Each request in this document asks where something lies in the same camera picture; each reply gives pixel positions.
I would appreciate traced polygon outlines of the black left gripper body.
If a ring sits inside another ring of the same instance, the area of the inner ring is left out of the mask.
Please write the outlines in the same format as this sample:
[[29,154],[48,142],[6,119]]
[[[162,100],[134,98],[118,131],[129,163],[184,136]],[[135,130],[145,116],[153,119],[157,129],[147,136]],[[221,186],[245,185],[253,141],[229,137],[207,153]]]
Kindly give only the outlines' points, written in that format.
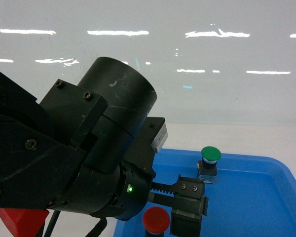
[[147,203],[148,194],[155,171],[152,165],[157,154],[151,146],[154,136],[165,123],[165,118],[146,118],[139,134],[131,143],[124,158],[122,167],[126,169],[125,185],[118,197],[117,206],[121,213],[116,219],[127,221],[137,215]]

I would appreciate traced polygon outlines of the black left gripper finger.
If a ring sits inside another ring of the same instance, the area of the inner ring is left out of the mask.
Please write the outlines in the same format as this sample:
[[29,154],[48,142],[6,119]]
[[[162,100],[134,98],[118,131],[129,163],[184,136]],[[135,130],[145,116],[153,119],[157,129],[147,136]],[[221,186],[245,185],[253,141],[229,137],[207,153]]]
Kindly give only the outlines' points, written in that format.
[[153,182],[153,191],[201,199],[205,195],[205,183],[200,179],[178,176],[177,182],[171,185]]
[[170,216],[168,229],[175,237],[199,237],[202,217],[207,215],[208,198],[194,199],[180,195],[165,196],[150,193],[149,202],[164,208]]

